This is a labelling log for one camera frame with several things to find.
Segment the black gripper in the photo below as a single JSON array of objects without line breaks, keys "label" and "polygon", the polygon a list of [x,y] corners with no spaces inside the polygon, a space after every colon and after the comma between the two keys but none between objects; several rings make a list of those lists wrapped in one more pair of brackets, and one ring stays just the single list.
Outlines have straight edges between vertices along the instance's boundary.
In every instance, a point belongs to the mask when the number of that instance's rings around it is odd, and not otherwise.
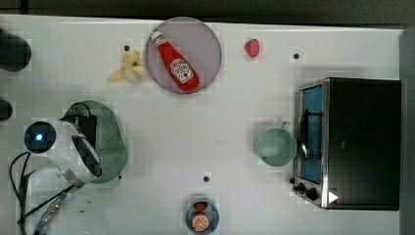
[{"label": "black gripper", "polygon": [[97,118],[95,116],[66,116],[62,117],[60,122],[63,128],[60,132],[61,140],[70,141],[74,147],[78,147],[82,143],[79,135],[83,135],[92,147],[96,146]]}]

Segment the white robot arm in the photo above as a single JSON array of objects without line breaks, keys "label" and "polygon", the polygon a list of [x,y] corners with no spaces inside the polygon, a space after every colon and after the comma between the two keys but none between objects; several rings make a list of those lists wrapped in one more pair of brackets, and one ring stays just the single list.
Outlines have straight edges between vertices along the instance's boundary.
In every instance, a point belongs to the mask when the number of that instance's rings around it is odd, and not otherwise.
[{"label": "white robot arm", "polygon": [[46,157],[77,188],[102,174],[99,155],[73,123],[55,118],[37,120],[25,130],[23,142],[30,153]]}]

